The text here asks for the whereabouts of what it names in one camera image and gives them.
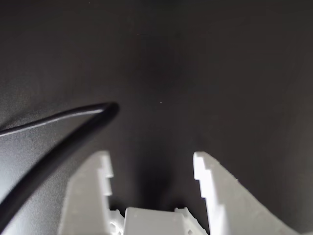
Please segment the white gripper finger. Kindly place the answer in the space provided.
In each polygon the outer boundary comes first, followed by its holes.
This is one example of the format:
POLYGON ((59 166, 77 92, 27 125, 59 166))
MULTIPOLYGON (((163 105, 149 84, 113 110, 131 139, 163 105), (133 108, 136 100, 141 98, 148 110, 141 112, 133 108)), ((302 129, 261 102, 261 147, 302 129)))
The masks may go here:
POLYGON ((194 178, 205 199, 212 235, 295 235, 260 203, 218 160, 193 154, 194 178))
POLYGON ((81 163, 67 183, 57 234, 114 234, 109 207, 113 177, 108 151, 97 151, 81 163))

